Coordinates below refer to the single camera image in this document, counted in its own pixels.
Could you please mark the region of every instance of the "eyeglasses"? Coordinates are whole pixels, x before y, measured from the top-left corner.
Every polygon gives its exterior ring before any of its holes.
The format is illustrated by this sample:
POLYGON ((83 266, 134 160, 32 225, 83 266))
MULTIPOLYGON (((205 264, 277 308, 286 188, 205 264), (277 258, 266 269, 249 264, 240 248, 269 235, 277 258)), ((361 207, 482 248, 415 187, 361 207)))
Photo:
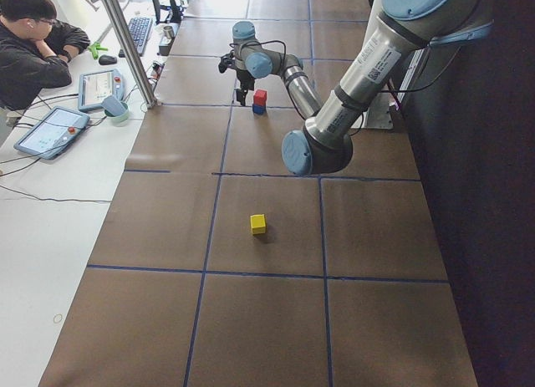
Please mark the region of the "eyeglasses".
POLYGON ((58 20, 57 19, 37 19, 39 22, 45 22, 45 23, 48 23, 49 25, 53 26, 55 25, 56 23, 58 23, 58 20))

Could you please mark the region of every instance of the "computer mouse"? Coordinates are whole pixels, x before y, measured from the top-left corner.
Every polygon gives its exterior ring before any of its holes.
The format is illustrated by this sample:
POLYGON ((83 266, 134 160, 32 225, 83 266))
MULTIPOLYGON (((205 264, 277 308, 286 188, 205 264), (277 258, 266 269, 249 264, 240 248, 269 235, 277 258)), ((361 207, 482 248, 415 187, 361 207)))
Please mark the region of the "computer mouse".
POLYGON ((113 57, 111 55, 101 55, 99 58, 99 64, 100 65, 117 64, 117 57, 113 57))

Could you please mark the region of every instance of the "black sweater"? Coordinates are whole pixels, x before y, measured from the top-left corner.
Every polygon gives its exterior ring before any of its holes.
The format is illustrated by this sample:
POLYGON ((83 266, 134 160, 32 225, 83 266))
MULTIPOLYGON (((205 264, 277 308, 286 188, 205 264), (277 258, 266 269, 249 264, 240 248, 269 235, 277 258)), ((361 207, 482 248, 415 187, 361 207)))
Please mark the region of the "black sweater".
MULTIPOLYGON (((80 52, 89 46, 87 34, 68 23, 57 22, 44 40, 55 52, 66 44, 80 52)), ((69 66, 56 56, 43 59, 35 44, 22 40, 0 23, 0 106, 25 109, 42 88, 71 83, 69 66)))

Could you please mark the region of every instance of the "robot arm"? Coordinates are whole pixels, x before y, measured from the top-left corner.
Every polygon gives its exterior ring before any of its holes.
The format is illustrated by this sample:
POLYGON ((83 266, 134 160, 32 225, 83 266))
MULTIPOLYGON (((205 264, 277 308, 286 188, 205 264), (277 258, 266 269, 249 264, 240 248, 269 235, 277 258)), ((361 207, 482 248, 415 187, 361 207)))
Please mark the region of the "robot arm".
POLYGON ((225 69, 237 71, 245 93, 254 89, 255 78, 269 74, 281 76, 287 85, 296 108, 308 118, 301 130, 289 132, 283 140, 283 161, 292 173, 339 171, 353 155, 348 130, 383 89, 394 68, 412 51, 429 44, 466 43, 485 37, 492 25, 492 1, 382 0, 377 29, 325 104, 298 60, 263 49, 251 23, 237 23, 233 29, 233 51, 225 56, 225 69))

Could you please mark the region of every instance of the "tablet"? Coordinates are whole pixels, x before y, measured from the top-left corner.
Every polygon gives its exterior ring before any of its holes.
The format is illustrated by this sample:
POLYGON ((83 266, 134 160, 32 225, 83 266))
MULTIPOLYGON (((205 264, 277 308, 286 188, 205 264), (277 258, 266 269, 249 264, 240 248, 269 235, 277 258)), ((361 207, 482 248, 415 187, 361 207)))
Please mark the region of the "tablet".
POLYGON ((78 92, 78 110, 83 112, 102 109, 102 101, 108 96, 123 99, 125 86, 117 69, 81 74, 78 92))
POLYGON ((62 154, 84 130, 89 116, 73 109, 54 107, 13 147, 52 160, 62 154))

